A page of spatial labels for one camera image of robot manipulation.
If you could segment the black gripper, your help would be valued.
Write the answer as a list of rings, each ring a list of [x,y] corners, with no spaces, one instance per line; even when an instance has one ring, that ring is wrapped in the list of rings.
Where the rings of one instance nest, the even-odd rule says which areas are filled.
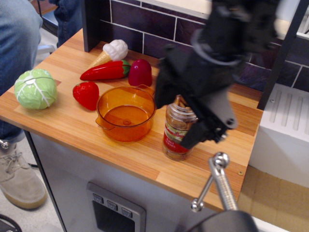
[[[228,100],[233,85],[232,67],[202,58],[195,51],[165,47],[159,62],[154,100],[158,109],[174,102],[181,95],[197,116],[180,145],[193,148],[198,143],[220,142],[228,130],[238,126]]]

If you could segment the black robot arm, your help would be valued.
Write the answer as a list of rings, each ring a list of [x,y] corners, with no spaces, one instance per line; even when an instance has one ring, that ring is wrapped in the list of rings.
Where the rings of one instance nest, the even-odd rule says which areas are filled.
[[[184,52],[167,45],[155,87],[158,108],[182,96],[197,122],[181,141],[190,149],[207,140],[220,142],[237,126],[228,100],[246,58],[270,48],[276,37],[277,0],[215,0],[202,29]]]

